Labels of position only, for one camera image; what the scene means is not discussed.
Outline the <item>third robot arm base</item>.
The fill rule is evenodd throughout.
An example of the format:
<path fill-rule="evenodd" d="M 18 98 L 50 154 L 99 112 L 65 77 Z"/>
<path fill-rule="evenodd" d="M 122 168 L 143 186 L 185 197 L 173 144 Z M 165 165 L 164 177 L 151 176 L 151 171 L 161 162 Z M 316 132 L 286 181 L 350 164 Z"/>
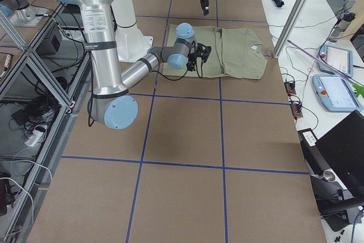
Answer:
<path fill-rule="evenodd" d="M 28 0 L 1 0 L 1 12 L 16 27 L 36 27 L 40 21 Z"/>

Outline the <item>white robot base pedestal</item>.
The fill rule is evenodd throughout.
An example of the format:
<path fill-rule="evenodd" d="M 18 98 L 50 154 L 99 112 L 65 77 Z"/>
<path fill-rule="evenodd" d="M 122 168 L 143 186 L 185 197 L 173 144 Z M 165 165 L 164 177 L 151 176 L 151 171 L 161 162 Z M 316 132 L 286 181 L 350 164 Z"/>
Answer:
<path fill-rule="evenodd" d="M 138 28 L 132 0 L 114 0 L 111 7 L 119 61 L 134 63 L 151 48 L 153 37 L 144 36 Z"/>

